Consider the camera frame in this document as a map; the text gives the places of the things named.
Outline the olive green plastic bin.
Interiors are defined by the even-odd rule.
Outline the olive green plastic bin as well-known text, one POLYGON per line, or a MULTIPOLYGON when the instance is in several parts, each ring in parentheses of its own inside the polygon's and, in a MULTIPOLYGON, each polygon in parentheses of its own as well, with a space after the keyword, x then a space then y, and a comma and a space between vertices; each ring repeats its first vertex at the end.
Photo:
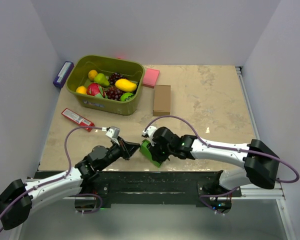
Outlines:
POLYGON ((144 75, 137 62, 87 55, 73 68, 66 88, 84 107, 131 115, 141 97, 144 75))

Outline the pink box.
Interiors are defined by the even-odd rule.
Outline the pink box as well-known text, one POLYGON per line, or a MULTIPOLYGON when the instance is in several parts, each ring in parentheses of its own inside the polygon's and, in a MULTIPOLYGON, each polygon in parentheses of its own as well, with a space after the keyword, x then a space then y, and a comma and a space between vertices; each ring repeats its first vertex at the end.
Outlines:
POLYGON ((160 71, 157 69, 147 68, 143 77, 142 85, 148 88, 154 88, 158 80, 160 71))

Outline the green paper box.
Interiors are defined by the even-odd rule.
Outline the green paper box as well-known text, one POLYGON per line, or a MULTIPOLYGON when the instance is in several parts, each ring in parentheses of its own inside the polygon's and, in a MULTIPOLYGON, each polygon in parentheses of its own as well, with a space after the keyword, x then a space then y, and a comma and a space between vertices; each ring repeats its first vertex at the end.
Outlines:
POLYGON ((142 141, 142 143, 141 143, 141 145, 140 145, 139 151, 140 151, 140 153, 141 153, 146 159, 148 159, 154 166, 156 166, 157 168, 159 168, 159 167, 162 165, 162 163, 153 160, 152 154, 151 154, 151 152, 150 152, 150 147, 151 147, 151 146, 152 146, 152 145, 151 145, 150 141, 148 141, 148 140, 145 139, 145 140, 142 141))

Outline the aluminium frame rail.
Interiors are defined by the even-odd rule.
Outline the aluminium frame rail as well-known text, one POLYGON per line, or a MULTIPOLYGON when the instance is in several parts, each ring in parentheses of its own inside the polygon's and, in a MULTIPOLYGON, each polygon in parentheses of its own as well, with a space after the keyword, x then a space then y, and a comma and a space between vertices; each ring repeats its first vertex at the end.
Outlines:
POLYGON ((276 182, 273 189, 264 189, 253 184, 240 187, 241 197, 251 200, 284 200, 282 185, 276 182))

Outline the purple blue box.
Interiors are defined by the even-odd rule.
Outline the purple blue box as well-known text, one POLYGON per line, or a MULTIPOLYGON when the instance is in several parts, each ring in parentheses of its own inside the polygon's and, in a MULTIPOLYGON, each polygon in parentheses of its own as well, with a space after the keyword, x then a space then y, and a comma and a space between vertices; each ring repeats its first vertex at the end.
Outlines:
POLYGON ((58 74, 54 78, 53 85, 58 89, 62 89, 73 68, 74 63, 72 61, 65 61, 58 74))

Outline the red rectangular box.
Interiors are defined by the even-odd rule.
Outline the red rectangular box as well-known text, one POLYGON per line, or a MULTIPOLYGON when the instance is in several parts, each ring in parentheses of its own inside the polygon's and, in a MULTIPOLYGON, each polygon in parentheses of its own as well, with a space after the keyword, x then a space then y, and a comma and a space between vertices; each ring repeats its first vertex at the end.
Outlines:
POLYGON ((64 116, 69 121, 75 123, 79 127, 84 127, 84 129, 87 132, 90 132, 92 130, 92 127, 95 126, 95 124, 88 119, 84 118, 83 116, 77 114, 76 112, 70 110, 69 108, 65 108, 61 115, 64 116))

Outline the brown cardboard box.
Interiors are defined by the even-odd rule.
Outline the brown cardboard box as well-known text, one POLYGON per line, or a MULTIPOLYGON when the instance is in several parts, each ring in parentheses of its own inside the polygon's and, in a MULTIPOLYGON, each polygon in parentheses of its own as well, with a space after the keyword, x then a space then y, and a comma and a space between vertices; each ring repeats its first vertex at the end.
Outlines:
POLYGON ((156 85, 154 87, 153 116, 170 115, 171 99, 170 85, 156 85))

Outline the dark red grapes front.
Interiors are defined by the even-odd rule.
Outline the dark red grapes front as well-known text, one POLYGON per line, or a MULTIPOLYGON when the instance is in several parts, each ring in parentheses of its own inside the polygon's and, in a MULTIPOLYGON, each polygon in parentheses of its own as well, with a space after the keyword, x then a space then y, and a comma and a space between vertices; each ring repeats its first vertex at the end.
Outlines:
POLYGON ((110 100, 114 100, 114 101, 120 101, 121 100, 121 96, 125 93, 124 91, 118 89, 115 86, 109 87, 106 89, 105 91, 106 96, 108 99, 110 100))

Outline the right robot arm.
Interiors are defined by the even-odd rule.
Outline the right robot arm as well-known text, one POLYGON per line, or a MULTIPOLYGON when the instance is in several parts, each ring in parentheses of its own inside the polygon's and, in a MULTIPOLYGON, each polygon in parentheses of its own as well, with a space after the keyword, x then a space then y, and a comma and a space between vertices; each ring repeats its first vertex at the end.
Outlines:
POLYGON ((223 170, 213 183, 213 192, 220 197, 231 189, 253 184, 271 190, 275 187, 278 156, 261 140, 250 143, 209 141, 196 135, 178 136, 167 127, 150 126, 143 131, 150 143, 147 148, 151 159, 163 163, 170 156, 185 160, 214 160, 237 167, 223 170))

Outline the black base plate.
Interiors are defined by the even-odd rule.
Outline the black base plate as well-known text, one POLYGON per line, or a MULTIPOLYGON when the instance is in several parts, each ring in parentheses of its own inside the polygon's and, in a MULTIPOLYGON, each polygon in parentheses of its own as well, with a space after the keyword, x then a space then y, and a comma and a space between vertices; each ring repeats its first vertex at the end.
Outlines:
POLYGON ((200 196, 228 193, 219 186, 219 171, 103 171, 84 183, 81 194, 97 194, 102 207, 114 204, 195 205, 200 196))

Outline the yellow lemon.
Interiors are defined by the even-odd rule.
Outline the yellow lemon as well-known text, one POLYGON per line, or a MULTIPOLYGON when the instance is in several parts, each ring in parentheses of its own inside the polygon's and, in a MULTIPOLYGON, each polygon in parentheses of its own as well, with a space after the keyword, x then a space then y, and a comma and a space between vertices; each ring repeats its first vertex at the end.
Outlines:
POLYGON ((75 90, 75 92, 78 93, 78 94, 86 95, 87 94, 87 88, 84 85, 82 85, 82 86, 79 86, 75 90))

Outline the dark purple grapes back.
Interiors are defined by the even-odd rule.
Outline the dark purple grapes back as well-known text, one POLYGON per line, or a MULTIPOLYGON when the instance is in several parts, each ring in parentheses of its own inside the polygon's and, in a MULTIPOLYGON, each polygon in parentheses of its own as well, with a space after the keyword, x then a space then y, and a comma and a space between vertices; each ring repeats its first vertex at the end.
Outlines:
POLYGON ((125 77, 122 74, 115 72, 109 76, 108 81, 110 85, 115 85, 115 83, 120 79, 125 79, 125 77))

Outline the green pear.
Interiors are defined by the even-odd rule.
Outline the green pear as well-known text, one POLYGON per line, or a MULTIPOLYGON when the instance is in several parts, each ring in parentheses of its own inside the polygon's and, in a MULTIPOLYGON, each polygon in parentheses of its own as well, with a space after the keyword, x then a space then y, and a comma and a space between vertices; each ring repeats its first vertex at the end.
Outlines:
POLYGON ((99 84, 102 87, 109 87, 110 83, 107 77, 103 73, 98 73, 98 75, 94 78, 94 83, 99 84))

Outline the green round fruit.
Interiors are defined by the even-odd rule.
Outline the green round fruit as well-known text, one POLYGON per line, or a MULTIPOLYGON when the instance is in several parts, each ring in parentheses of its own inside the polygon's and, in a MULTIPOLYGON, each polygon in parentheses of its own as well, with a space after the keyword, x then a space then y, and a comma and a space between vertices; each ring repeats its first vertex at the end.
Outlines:
POLYGON ((135 95, 132 92, 125 92, 124 94, 121 95, 120 101, 125 102, 130 99, 132 99, 135 95))

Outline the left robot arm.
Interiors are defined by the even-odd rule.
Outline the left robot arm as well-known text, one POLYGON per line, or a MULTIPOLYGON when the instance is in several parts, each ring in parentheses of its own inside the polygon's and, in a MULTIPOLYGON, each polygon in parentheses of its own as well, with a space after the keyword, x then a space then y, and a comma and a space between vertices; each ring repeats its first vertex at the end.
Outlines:
POLYGON ((140 148, 139 143, 119 138, 111 147, 95 146, 82 161, 67 171, 53 176, 23 182, 11 182, 0 194, 0 223, 4 230, 11 230, 24 223, 31 212, 64 197, 77 194, 89 196, 94 190, 92 181, 99 172, 119 158, 129 160, 140 148))

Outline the yellow mango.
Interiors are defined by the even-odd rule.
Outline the yellow mango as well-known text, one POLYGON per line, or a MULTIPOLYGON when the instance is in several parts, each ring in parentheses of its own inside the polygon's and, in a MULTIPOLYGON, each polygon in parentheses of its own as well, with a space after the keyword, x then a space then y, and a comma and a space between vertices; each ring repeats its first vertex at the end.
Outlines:
POLYGON ((137 84, 128 79, 121 78, 115 82, 115 87, 121 91, 132 93, 137 89, 137 84))

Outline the small orange fruit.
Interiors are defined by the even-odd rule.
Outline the small orange fruit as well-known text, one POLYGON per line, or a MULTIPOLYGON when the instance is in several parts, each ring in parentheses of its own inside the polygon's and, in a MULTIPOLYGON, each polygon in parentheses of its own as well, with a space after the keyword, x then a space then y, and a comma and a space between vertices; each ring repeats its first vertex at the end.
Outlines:
POLYGON ((98 75, 98 72, 96 70, 90 70, 88 72, 88 78, 93 81, 95 79, 95 77, 98 75))

